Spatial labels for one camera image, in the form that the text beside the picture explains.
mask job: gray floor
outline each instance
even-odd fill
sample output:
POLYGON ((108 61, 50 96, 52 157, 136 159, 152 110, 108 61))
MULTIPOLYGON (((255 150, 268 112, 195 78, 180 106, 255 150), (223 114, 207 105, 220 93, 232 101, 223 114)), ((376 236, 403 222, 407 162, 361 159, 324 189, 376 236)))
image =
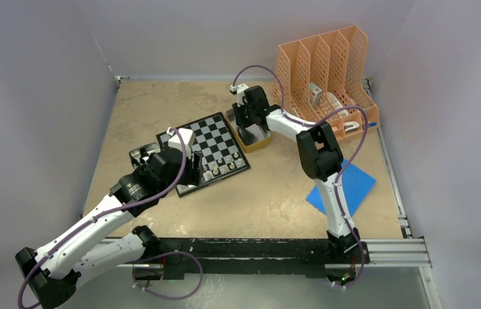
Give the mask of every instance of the gray floor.
MULTIPOLYGON (((157 282, 152 289, 180 296, 198 276, 157 282)), ((366 268, 345 292, 331 290, 324 279, 304 276, 207 275, 192 297, 166 301, 132 288, 131 269, 116 268, 82 287, 61 308, 364 308, 429 309, 417 268, 366 268)))

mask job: beige tabletop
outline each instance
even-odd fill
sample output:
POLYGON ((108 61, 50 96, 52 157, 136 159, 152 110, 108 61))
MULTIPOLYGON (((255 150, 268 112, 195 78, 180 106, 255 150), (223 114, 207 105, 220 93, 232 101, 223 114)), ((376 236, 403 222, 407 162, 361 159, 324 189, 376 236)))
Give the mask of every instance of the beige tabletop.
MULTIPOLYGON (((270 94, 272 84, 258 83, 270 94)), ((226 82, 124 81, 94 177, 85 213, 120 177, 132 172, 128 151, 156 142, 170 126, 231 108, 226 82)), ((340 143, 345 158, 358 138, 340 143)), ((305 201, 314 182, 305 176, 295 142, 273 134, 270 145, 246 154, 251 169, 179 198, 172 191, 159 204, 110 236, 147 225, 161 237, 325 238, 326 217, 305 201)), ((378 135, 368 134, 354 164, 377 181, 354 214, 362 238, 402 238, 395 200, 378 135)))

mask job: robotic arm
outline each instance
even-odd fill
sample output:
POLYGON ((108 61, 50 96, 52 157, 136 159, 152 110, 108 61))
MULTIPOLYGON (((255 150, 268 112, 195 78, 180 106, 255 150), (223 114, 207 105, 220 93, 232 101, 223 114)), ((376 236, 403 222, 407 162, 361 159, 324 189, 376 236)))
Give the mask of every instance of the robotic arm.
MULTIPOLYGON (((279 106, 269 106, 260 86, 231 86, 231 93, 237 96, 233 110, 241 128, 256 124, 297 142, 303 170, 315 181, 326 209, 330 246, 338 254, 355 248, 358 244, 355 236, 359 239, 359 235, 346 208, 342 178, 335 182, 343 154, 330 125, 314 126, 281 111, 279 106), (337 197, 344 209, 340 208, 337 197)), ((134 228, 132 233, 109 245, 95 246, 109 233, 155 206, 158 198, 136 207, 129 205, 159 194, 177 176, 180 176, 179 184, 198 185, 201 162, 199 154, 191 151, 193 132, 180 129, 179 134, 186 141, 185 154, 177 135, 170 139, 169 147, 160 151, 151 149, 150 145, 136 149, 135 155, 131 155, 134 172, 123 176, 90 213, 48 244, 36 250, 24 248, 16 254, 24 277, 28 277, 27 284, 44 309, 60 306, 78 287, 117 265, 161 253, 159 239, 146 226, 134 228), (187 161, 181 172, 183 155, 187 161), (50 256, 47 252, 61 242, 60 248, 50 256)))

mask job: blue paper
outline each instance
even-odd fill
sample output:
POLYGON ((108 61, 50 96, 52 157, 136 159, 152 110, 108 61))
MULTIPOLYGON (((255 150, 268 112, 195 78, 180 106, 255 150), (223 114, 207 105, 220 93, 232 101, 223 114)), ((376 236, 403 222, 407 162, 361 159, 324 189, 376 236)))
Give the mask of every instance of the blue paper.
MULTIPOLYGON (((356 165, 350 164, 343 173, 343 191, 348 205, 348 211, 353 216, 367 194, 375 185, 375 178, 367 175, 356 165)), ((307 196, 307 202, 325 214, 324 203, 317 187, 314 187, 307 196)))

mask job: chessboard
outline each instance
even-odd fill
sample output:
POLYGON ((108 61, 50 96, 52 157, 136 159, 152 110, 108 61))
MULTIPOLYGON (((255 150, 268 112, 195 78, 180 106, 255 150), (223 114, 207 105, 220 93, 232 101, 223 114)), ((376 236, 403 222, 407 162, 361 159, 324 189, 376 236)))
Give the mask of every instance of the chessboard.
MULTIPOLYGON (((195 139, 191 149, 198 151, 202 157, 203 173, 198 186, 177 185, 179 197, 250 169, 250 164, 222 113, 215 113, 177 128, 180 127, 193 130, 195 139)), ((170 136, 166 132, 157 134, 156 137, 160 147, 168 145, 170 136)))

